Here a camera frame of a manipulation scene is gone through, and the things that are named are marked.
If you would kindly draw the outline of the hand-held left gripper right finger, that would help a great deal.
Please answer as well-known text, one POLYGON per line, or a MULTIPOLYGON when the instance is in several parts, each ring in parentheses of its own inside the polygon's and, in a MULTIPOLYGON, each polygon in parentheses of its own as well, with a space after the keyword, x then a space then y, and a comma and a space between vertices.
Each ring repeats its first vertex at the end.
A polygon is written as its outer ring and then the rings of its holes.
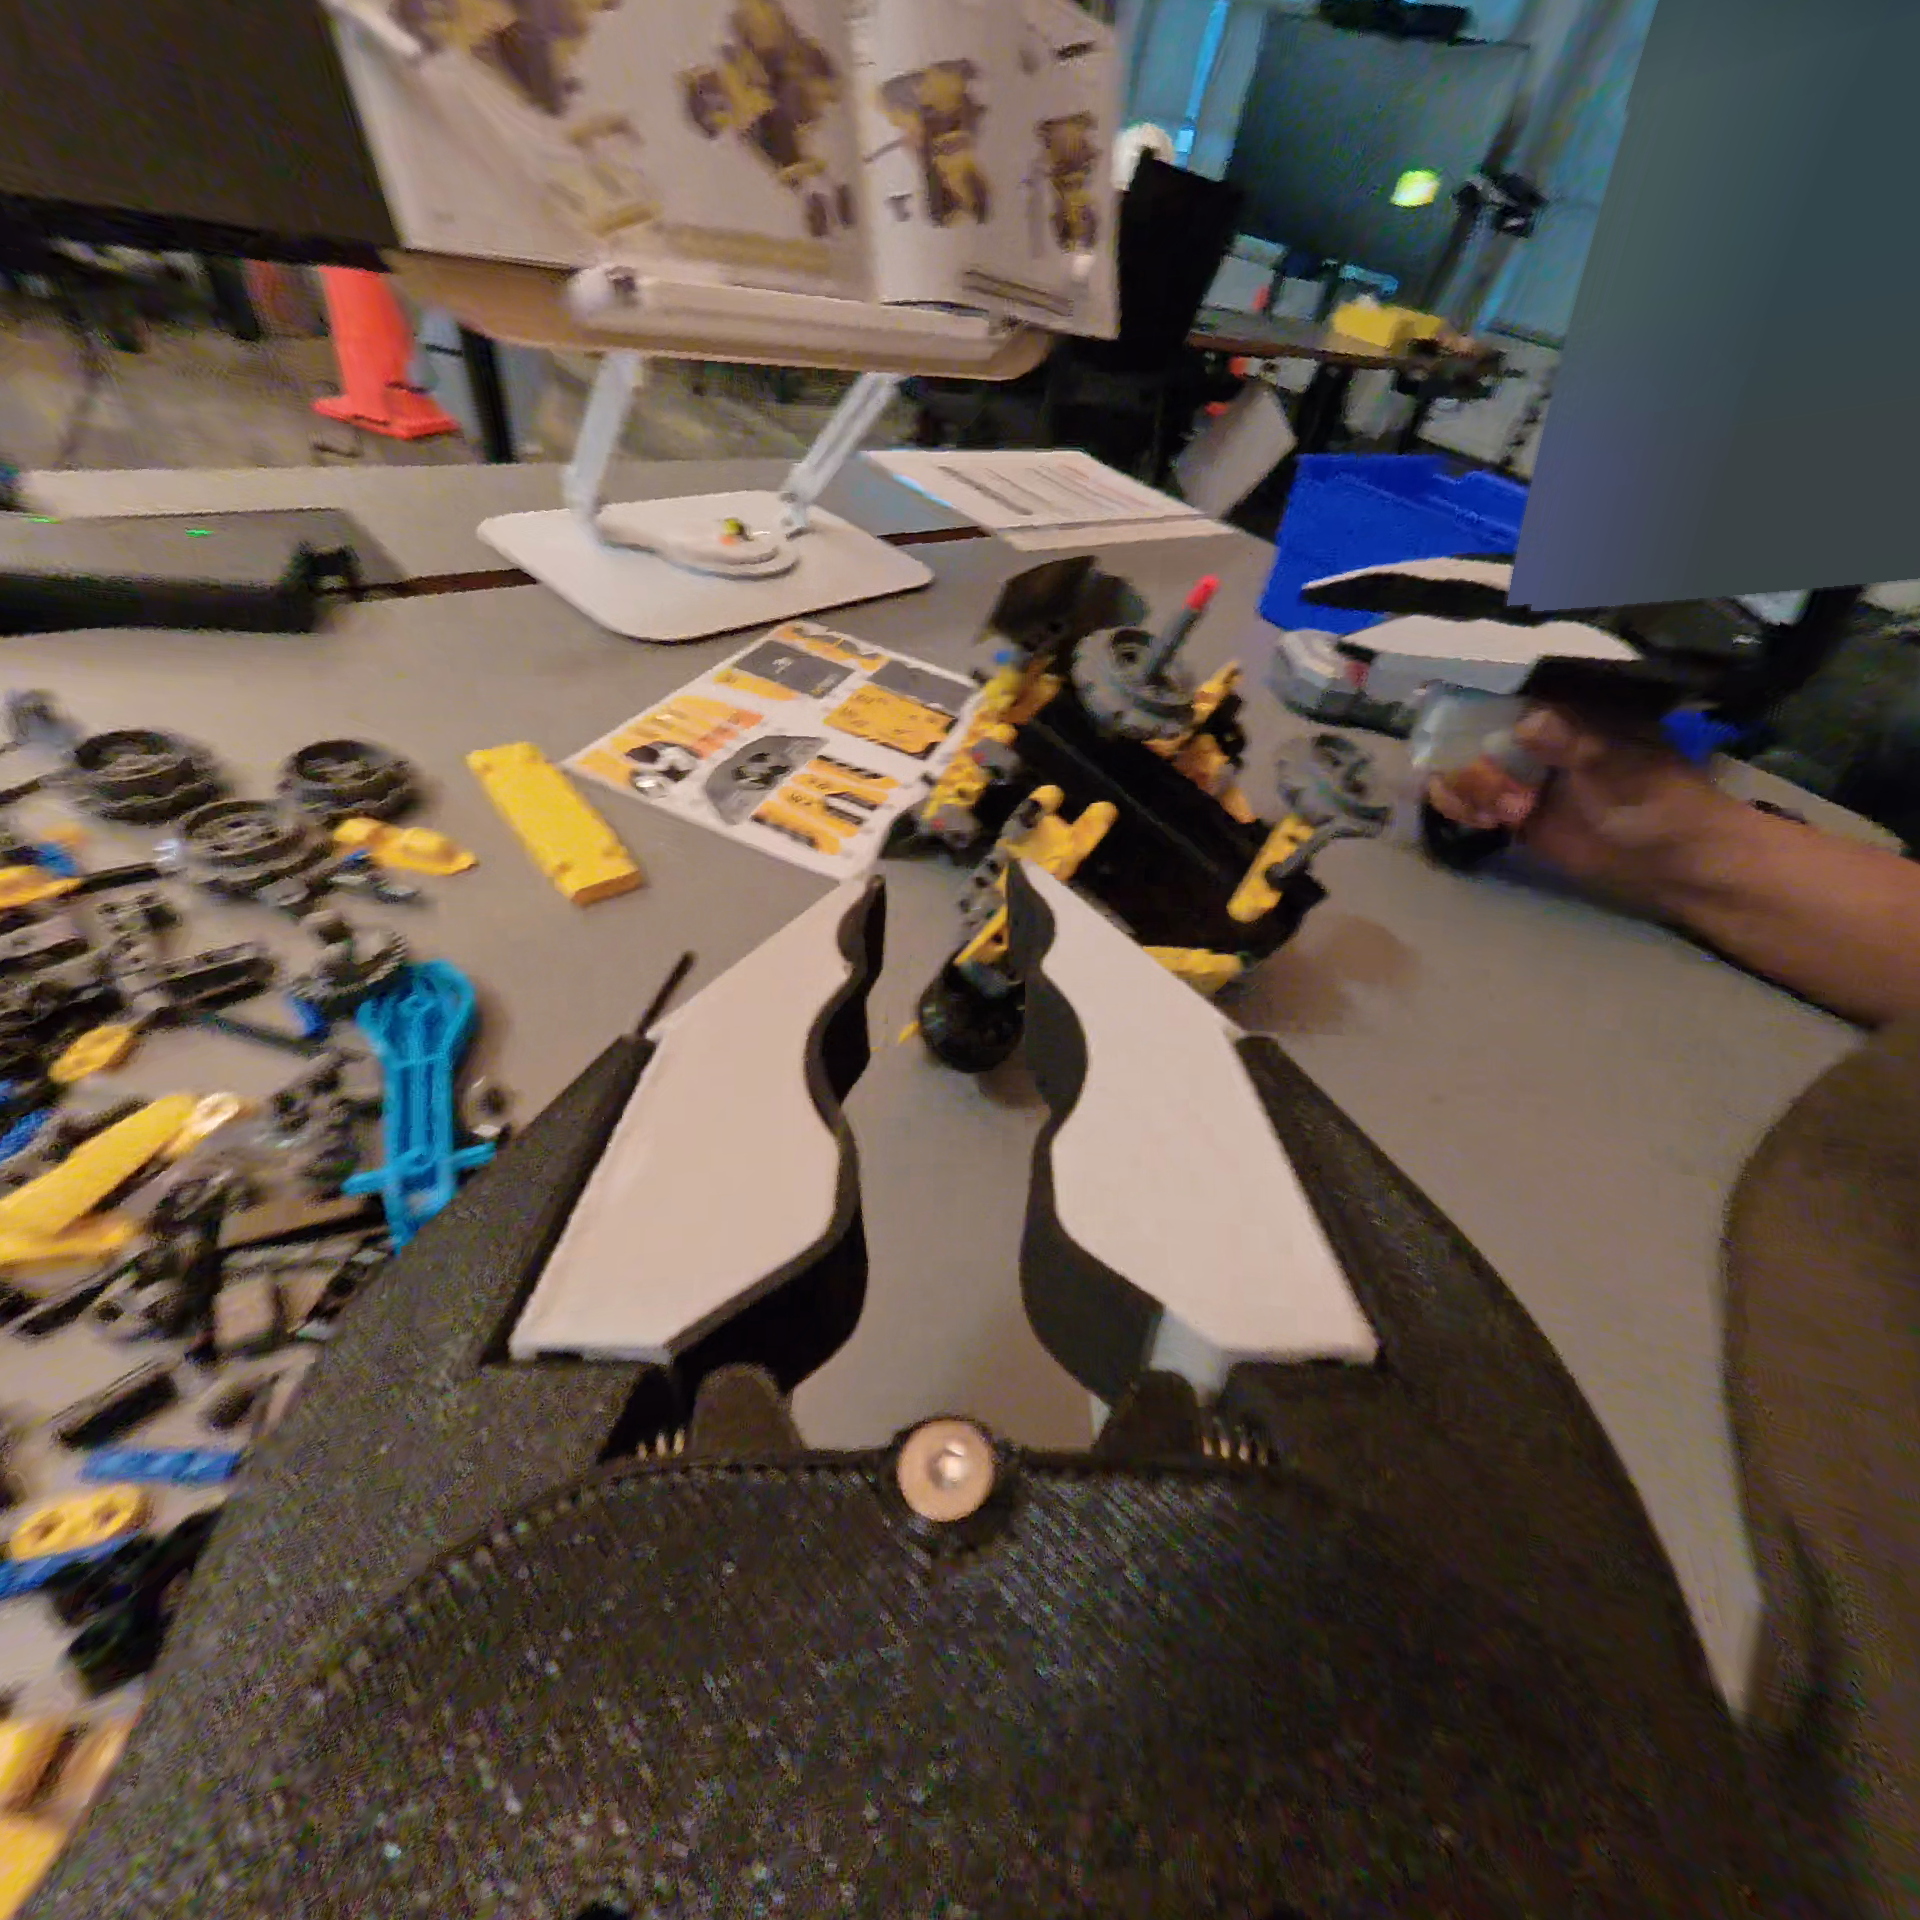
POLYGON ((1257 1079, 1273 1052, 1032 861, 1006 878, 1024 1060, 1045 1104, 1030 1325, 1098 1406, 1151 1374, 1371 1367, 1381 1339, 1257 1079))

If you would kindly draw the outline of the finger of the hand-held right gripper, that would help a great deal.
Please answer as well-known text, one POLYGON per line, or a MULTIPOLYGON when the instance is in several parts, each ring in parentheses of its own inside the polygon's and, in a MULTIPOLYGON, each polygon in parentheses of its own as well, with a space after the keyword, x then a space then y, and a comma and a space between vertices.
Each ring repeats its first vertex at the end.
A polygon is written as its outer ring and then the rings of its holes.
POLYGON ((1368 617, 1502 617, 1512 581, 1514 559, 1399 559, 1331 573, 1299 593, 1310 607, 1368 617))
POLYGON ((1338 635, 1336 648, 1368 663, 1368 688, 1523 688, 1549 660, 1641 660, 1631 641, 1579 619, 1397 614, 1338 635))

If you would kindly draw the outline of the yellow black toy vehicle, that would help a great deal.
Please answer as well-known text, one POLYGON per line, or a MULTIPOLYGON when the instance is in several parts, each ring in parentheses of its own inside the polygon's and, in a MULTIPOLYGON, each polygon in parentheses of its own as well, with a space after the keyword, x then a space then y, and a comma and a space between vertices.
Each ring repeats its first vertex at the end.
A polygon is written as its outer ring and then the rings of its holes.
POLYGON ((947 768, 893 833, 968 865, 961 934, 902 1039, 957 1072, 1006 1063, 1024 1032, 1009 876, 1026 864, 1201 995, 1282 948, 1327 899, 1314 859, 1376 836, 1395 809, 1369 756, 1318 733, 1280 765, 1280 809, 1242 785, 1242 672, 1185 660, 1217 577, 1151 625, 1093 558, 1050 559, 1001 591, 977 641, 978 701, 947 768))

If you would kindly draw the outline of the person's right forearm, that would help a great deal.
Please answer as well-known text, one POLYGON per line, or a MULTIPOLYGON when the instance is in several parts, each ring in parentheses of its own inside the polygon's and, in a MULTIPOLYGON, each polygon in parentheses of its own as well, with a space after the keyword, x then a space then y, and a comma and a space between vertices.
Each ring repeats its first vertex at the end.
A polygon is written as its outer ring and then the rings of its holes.
POLYGON ((1704 943, 1839 1017, 1918 1017, 1918 865, 1906 856, 1709 784, 1665 901, 1704 943))

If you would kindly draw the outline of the person's right hand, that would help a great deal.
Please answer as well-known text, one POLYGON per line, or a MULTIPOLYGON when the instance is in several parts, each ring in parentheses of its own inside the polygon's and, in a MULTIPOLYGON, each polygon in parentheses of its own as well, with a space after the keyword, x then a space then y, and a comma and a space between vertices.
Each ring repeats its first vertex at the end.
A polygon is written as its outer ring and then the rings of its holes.
POLYGON ((1529 703, 1498 752, 1430 774, 1425 800, 1454 828, 1504 833, 1590 893, 1654 907, 1723 792, 1655 732, 1615 732, 1529 703))

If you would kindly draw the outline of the blue plastic bin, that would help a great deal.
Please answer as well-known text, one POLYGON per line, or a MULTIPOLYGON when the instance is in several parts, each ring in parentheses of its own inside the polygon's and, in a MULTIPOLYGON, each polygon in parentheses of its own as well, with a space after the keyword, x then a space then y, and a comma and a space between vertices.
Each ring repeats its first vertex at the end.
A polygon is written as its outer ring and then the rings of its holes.
MULTIPOLYGON (((1358 633, 1395 614, 1310 607, 1299 589, 1312 581, 1399 559, 1515 559, 1527 508, 1523 485, 1488 471, 1454 469, 1427 454, 1312 454, 1301 462, 1288 497, 1277 552, 1261 599, 1262 621, 1282 631, 1358 633)), ((1615 631, 1621 609, 1537 609, 1512 593, 1504 614, 1518 624, 1579 619, 1615 631)), ((1518 688, 1371 688, 1417 703, 1405 741, 1432 742, 1430 708, 1450 694, 1512 694, 1518 688)))

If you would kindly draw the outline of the blue plastic separator tool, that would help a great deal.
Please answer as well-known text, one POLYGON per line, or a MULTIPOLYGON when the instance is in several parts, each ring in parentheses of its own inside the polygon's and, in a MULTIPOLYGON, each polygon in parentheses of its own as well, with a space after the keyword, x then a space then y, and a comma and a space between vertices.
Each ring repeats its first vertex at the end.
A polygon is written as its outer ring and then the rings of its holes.
POLYGON ((350 1174, 343 1193, 378 1200, 395 1255, 496 1156, 496 1142, 466 1137, 461 1118, 475 1017, 470 976, 439 957, 406 965, 355 1014, 381 1070, 378 1163, 350 1174))

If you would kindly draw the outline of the printed white paper sheet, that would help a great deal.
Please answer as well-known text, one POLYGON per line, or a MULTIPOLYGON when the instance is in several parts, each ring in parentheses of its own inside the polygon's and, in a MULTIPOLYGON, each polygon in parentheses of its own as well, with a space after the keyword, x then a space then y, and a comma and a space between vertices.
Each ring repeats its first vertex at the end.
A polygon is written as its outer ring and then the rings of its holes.
POLYGON ((883 447, 898 485, 1023 552, 1224 536, 1233 527, 1073 447, 883 447))

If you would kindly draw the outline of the yellow flat building plate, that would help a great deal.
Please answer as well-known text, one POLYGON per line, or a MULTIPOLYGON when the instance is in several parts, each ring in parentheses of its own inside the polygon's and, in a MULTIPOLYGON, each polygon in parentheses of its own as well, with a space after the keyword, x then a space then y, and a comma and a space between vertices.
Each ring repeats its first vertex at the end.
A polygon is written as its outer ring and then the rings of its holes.
POLYGON ((515 741, 474 750, 465 765, 569 904, 599 904, 646 886, 633 853, 541 747, 515 741))

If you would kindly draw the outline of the black office chair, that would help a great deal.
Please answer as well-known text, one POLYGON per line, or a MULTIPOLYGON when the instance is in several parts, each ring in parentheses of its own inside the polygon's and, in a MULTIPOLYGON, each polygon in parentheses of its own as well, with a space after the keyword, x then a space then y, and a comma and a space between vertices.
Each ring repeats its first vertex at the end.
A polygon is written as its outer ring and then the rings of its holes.
POLYGON ((1163 465, 1170 400, 1190 335, 1239 230, 1243 189, 1146 150, 1121 199, 1117 371, 1151 422, 1146 462, 1163 465))

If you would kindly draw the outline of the dark computer monitor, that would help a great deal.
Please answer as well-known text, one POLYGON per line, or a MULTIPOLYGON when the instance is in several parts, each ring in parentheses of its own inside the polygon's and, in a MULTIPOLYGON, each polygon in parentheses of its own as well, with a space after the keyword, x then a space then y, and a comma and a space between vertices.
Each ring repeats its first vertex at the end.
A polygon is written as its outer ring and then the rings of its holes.
POLYGON ((1277 13, 1242 101, 1225 181, 1237 237, 1389 283, 1435 308, 1461 189, 1529 80, 1520 40, 1406 39, 1277 13))

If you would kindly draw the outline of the yellow sticker sheet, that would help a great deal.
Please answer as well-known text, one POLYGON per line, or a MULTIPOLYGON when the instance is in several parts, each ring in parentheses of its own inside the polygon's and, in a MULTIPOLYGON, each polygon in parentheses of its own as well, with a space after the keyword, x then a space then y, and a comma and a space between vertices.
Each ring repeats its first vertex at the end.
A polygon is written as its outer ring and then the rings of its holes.
POLYGON ((790 619, 569 753, 571 774, 830 880, 931 796, 983 685, 790 619))

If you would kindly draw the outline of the pile of loose building pieces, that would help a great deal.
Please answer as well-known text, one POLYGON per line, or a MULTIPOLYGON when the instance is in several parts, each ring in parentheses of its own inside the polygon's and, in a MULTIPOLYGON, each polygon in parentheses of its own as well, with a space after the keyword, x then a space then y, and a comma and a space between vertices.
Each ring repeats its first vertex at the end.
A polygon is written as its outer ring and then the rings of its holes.
POLYGON ((201 742, 5 699, 5 1606, 56 1703, 5 1687, 5 1915, 125 1757, 253 1453, 394 1260, 360 1006, 417 957, 349 901, 472 855, 413 761, 303 745, 267 800, 201 742), (11 1352, 65 1374, 30 1380, 11 1352))

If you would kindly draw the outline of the building instruction booklet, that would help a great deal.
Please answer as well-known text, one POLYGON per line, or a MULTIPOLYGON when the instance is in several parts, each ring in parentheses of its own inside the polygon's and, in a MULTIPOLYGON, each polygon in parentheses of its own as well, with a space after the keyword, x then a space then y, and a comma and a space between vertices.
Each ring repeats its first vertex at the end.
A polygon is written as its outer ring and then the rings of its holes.
POLYGON ((326 5, 399 247, 635 292, 1118 328, 1106 12, 1043 3, 326 5))

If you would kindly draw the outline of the orange traffic cone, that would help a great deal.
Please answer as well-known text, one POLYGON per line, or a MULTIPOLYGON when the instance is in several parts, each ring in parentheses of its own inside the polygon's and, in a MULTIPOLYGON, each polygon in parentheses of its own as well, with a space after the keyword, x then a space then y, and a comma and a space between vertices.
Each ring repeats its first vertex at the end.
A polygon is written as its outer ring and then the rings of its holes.
POLYGON ((312 412, 390 441, 435 441, 463 431, 414 384, 417 335, 385 272, 320 268, 327 335, 338 390, 312 400, 312 412))

